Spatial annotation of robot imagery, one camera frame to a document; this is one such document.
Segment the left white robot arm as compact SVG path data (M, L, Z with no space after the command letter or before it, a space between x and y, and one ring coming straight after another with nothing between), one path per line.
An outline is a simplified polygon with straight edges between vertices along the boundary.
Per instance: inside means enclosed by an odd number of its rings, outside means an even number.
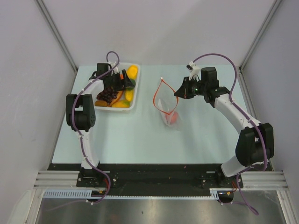
M139 66L125 63L98 63L79 94L66 96L66 122L78 135L83 160L81 167L97 167L99 159L92 147L92 134L96 123L95 110L128 110L133 106L138 84Z

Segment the clear zip top bag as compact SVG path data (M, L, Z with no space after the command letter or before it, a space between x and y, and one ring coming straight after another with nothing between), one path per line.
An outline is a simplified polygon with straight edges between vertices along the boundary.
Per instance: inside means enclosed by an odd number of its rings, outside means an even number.
M170 115L173 112L178 113L177 106L179 99L174 96L175 92L176 91L162 77L160 77L160 81L153 96L153 106L158 110L161 120L167 127L179 130L181 126L180 115L178 115L178 120L174 125L169 125L165 118L166 114Z

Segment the pink toy peach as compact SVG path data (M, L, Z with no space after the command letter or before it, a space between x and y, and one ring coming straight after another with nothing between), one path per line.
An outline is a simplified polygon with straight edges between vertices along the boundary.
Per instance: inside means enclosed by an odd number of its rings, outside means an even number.
M165 115L166 121L169 125L174 125L176 124L177 120L178 120L178 113L177 112L173 112L172 114Z

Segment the green toy avocado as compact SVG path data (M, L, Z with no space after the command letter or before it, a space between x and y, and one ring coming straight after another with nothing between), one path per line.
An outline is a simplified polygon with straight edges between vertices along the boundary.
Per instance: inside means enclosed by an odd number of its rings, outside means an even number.
M136 85L136 82L135 82L135 80L134 79L130 79L130 81L131 81L131 83L132 83L132 85L133 85L133 88L135 87L135 85Z

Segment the yellow toy bell pepper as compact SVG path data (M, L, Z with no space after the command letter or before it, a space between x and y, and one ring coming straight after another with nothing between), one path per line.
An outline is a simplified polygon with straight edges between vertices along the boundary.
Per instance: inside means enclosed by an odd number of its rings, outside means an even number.
M137 75L138 75L138 67L135 65L131 65L128 69L127 69L127 75L130 79L136 80L137 79Z

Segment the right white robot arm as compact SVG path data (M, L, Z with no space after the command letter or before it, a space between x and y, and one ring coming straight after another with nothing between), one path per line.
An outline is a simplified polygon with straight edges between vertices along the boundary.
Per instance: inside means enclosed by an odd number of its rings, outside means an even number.
M271 124L261 123L245 112L231 96L231 91L219 85L215 67L200 69L187 65L190 75L184 77L182 85L174 96L192 99L203 96L206 103L222 113L239 134L235 155L221 165L221 172L215 181L220 187L227 187L233 176L247 171L254 165L267 166L274 156L274 130Z

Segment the purple toy grapes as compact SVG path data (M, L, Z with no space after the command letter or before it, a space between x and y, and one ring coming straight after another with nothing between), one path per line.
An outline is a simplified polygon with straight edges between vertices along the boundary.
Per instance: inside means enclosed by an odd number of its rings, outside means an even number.
M108 103L108 106L110 106L110 103L112 101L113 95L116 93L117 91L114 91L111 88L108 89L104 89L102 92L100 92L96 99L97 100L105 100Z

